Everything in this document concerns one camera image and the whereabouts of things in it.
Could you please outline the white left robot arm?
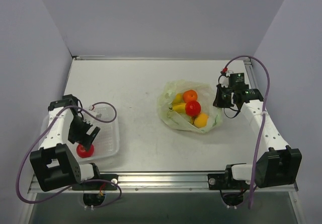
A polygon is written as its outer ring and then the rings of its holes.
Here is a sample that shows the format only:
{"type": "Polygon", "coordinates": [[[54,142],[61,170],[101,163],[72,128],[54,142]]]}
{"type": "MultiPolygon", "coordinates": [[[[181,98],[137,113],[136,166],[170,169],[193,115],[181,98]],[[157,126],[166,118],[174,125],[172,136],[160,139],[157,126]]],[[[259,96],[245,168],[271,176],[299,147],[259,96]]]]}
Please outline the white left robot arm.
{"type": "Polygon", "coordinates": [[[48,106],[48,131],[39,149],[30,153],[30,163],[44,192],[81,182],[97,189],[102,183],[96,164],[79,164],[68,147],[68,143],[79,143],[90,150],[101,130],[79,116],[77,107],[78,99],[73,95],[65,95],[48,106]]]}

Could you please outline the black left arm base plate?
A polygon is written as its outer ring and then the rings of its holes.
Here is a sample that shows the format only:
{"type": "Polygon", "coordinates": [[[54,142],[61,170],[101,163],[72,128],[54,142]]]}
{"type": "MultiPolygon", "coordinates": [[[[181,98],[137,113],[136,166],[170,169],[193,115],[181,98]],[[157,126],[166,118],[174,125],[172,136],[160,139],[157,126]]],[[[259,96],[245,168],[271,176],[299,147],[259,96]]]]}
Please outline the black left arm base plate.
{"type": "Polygon", "coordinates": [[[100,180],[108,181],[96,181],[96,182],[86,182],[82,184],[75,184],[72,186],[72,190],[74,191],[105,191],[105,190],[117,190],[117,187],[111,182],[118,184],[119,175],[118,174],[101,174],[99,177],[100,180]]]}

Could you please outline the orange fruit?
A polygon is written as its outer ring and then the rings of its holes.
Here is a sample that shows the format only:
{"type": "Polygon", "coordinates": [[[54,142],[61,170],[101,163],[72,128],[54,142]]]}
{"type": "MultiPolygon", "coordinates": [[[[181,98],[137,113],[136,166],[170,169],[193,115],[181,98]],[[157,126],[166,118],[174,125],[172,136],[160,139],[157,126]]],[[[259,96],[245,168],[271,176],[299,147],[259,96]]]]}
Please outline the orange fruit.
{"type": "Polygon", "coordinates": [[[183,93],[182,98],[185,103],[188,103],[191,101],[197,101],[198,94],[194,90],[188,90],[183,93]]]}

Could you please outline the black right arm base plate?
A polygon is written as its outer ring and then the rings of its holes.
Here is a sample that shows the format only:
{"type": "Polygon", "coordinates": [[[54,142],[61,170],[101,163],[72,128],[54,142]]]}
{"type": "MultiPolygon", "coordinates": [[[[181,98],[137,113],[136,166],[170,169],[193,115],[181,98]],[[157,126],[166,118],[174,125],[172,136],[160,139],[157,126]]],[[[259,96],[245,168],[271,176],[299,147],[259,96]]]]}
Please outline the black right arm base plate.
{"type": "Polygon", "coordinates": [[[208,174],[209,190],[242,190],[245,189],[241,181],[237,181],[226,174],[208,174]]]}

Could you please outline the red apple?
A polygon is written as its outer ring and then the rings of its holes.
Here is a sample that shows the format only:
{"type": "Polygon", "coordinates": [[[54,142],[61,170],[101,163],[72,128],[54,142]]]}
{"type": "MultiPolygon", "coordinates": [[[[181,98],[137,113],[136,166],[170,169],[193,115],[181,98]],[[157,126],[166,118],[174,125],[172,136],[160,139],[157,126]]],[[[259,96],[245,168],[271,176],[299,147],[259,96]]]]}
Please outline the red apple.
{"type": "Polygon", "coordinates": [[[195,117],[201,112],[201,105],[198,101],[190,101],[186,103],[185,112],[188,116],[195,117]]]}

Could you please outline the yellow banana bunch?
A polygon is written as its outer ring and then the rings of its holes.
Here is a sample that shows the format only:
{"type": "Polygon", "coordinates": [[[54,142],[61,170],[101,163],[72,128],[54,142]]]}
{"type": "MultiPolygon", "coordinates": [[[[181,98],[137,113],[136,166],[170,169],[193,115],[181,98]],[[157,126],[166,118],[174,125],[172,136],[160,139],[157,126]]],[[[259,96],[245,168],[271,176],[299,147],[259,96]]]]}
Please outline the yellow banana bunch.
{"type": "Polygon", "coordinates": [[[181,93],[176,94],[169,109],[176,111],[177,113],[185,114],[186,113],[185,108],[186,108],[186,103],[183,101],[183,95],[181,93]]]}

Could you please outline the light green plastic bag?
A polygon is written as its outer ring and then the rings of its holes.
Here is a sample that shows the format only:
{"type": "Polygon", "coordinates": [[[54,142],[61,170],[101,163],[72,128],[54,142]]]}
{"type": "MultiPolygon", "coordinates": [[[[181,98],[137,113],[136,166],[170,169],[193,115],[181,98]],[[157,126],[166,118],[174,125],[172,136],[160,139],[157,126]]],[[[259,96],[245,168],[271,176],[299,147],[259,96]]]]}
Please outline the light green plastic bag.
{"type": "Polygon", "coordinates": [[[205,134],[222,123],[222,110],[213,106],[215,96],[215,91],[209,84],[186,80],[167,82],[163,92],[157,98],[157,113],[159,118],[172,129],[205,134]],[[183,94],[188,90],[197,92],[197,101],[201,105],[201,112],[206,113],[209,116],[207,125],[203,128],[194,126],[193,123],[196,117],[177,113],[176,111],[169,109],[175,95],[178,93],[183,94]]]}

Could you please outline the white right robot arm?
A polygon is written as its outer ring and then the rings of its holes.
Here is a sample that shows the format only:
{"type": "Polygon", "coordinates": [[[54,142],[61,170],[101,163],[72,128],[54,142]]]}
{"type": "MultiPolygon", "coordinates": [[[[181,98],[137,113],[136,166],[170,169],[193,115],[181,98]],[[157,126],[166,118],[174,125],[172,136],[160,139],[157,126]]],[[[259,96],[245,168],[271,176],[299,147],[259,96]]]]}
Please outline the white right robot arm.
{"type": "Polygon", "coordinates": [[[291,148],[281,136],[264,106],[264,97],[258,89],[251,89],[245,83],[244,73],[233,73],[224,68],[221,76],[225,82],[217,85],[213,106],[223,110],[237,107],[251,129],[258,135],[255,149],[265,146],[258,153],[254,164],[234,164],[227,166],[223,182],[228,188],[235,188],[241,181],[257,185],[259,188],[291,185],[302,160],[299,149],[291,148]]]}

